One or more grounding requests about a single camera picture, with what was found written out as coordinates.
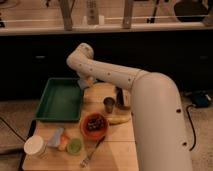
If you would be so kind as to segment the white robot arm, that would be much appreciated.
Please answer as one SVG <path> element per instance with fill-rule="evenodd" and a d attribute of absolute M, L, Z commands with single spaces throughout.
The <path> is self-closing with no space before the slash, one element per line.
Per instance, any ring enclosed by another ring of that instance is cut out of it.
<path fill-rule="evenodd" d="M 139 171 L 193 171 L 179 90 L 158 72 L 93 59 L 86 43 L 68 56 L 67 65 L 87 79 L 93 77 L 131 94 Z"/>

